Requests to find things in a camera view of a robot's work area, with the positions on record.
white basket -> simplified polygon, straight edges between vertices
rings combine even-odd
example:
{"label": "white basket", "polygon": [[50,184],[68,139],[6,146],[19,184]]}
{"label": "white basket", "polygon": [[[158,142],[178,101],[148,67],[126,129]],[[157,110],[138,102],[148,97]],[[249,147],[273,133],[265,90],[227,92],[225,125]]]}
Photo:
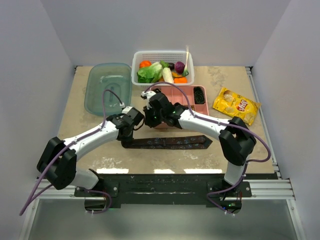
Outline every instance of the white basket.
{"label": "white basket", "polygon": [[[142,61],[148,60],[151,63],[160,62],[161,60],[167,63],[183,62],[185,63],[187,57],[186,51],[137,51],[132,60],[132,71],[131,80],[134,85],[146,88],[152,83],[139,83],[137,72],[139,70],[139,65]],[[194,63],[192,61],[191,53],[189,53],[187,69],[189,75],[186,76],[187,83],[179,83],[177,86],[188,86],[192,85],[195,81]],[[167,86],[167,84],[159,84],[157,86]]]}

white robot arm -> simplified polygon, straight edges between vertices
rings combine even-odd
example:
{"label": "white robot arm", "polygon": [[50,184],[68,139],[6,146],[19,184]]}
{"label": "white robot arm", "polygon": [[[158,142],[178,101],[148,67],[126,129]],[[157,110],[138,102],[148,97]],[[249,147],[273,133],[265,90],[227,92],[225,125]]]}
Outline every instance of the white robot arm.
{"label": "white robot arm", "polygon": [[109,116],[103,123],[77,136],[64,140],[54,137],[47,143],[37,169],[42,173],[59,151],[71,145],[49,168],[45,178],[57,190],[68,185],[93,189],[100,180],[99,175],[91,169],[84,170],[77,167],[79,159],[107,142],[131,140],[134,127],[143,119],[144,115],[141,112],[127,106],[122,113]]}
{"label": "white robot arm", "polygon": [[[188,107],[179,103],[173,105],[161,92],[146,91],[142,92],[141,97],[147,100],[146,107],[143,109],[147,126],[154,128],[165,122],[171,127],[199,132],[220,141],[223,154],[228,160],[224,180],[231,186],[237,183],[244,172],[246,160],[252,153],[257,141],[247,132],[220,125],[220,123],[247,128],[239,117],[228,120],[207,116],[195,111],[191,114]],[[194,115],[202,119],[214,120],[218,124],[196,118]]]}
{"label": "white robot arm", "polygon": [[[240,179],[245,162],[256,144],[254,137],[232,127],[195,118],[187,107],[179,103],[173,105],[161,92],[142,92],[141,97],[147,100],[143,109],[145,116],[134,107],[127,106],[122,110],[122,113],[109,116],[104,123],[77,136],[64,140],[60,140],[58,137],[52,138],[38,162],[37,169],[39,172],[42,173],[53,157],[71,144],[47,171],[45,174],[46,179],[57,190],[63,189],[68,185],[86,189],[99,189],[98,185],[101,182],[99,175],[91,169],[78,168],[76,166],[77,161],[85,154],[107,142],[113,140],[131,141],[134,127],[138,126],[145,118],[145,124],[151,128],[165,122],[169,126],[203,133],[220,141],[223,154],[228,160],[227,171],[224,176],[225,182],[229,185],[234,185]],[[197,116],[212,119],[218,123],[231,123],[246,128],[243,121],[237,117],[228,120],[206,116],[197,112],[194,113]]]}

green lettuce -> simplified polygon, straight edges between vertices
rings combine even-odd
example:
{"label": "green lettuce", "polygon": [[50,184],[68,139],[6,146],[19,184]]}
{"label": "green lettuce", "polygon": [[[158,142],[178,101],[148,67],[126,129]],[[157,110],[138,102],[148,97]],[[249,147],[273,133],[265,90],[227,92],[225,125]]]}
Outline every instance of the green lettuce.
{"label": "green lettuce", "polygon": [[161,64],[161,66],[162,66],[163,68],[168,68],[168,67],[169,67],[169,63],[167,63],[167,62],[165,62],[165,61],[163,61],[163,60],[160,61],[160,64]]}
{"label": "green lettuce", "polygon": [[136,73],[138,75],[138,83],[153,84],[162,77],[163,67],[159,62],[155,62],[151,66],[142,67]]}

yellow chip bag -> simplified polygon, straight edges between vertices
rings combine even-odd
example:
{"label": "yellow chip bag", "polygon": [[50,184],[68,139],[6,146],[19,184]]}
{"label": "yellow chip bag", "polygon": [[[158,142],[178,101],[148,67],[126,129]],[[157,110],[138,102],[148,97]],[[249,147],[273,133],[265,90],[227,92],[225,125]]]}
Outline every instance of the yellow chip bag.
{"label": "yellow chip bag", "polygon": [[230,117],[239,117],[246,124],[254,122],[261,103],[256,103],[226,87],[222,87],[213,103],[213,108]]}

pink tray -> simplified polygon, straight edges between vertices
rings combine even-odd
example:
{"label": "pink tray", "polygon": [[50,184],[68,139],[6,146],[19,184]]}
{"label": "pink tray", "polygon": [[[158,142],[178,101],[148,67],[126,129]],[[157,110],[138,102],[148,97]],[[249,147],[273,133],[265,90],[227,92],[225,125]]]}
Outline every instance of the pink tray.
{"label": "pink tray", "polygon": [[[204,93],[204,99],[205,102],[204,104],[195,104],[195,97],[194,97],[194,88],[195,87],[200,87]],[[206,93],[206,89],[203,86],[199,86],[199,85],[192,85],[192,86],[179,86],[180,89],[182,89],[189,101],[190,101],[190,105],[192,108],[194,108],[194,110],[200,114],[204,114],[204,115],[209,115],[209,110],[208,110],[208,104],[207,104],[207,93]],[[184,95],[175,87],[173,86],[154,86],[151,89],[160,89],[161,92],[166,95],[166,97],[169,99],[169,101],[172,104],[175,103],[180,103],[182,105],[187,106],[187,100],[184,97]],[[170,126],[168,126],[166,123],[161,123],[160,125],[156,126],[155,128],[157,129],[168,129],[171,128]]]}

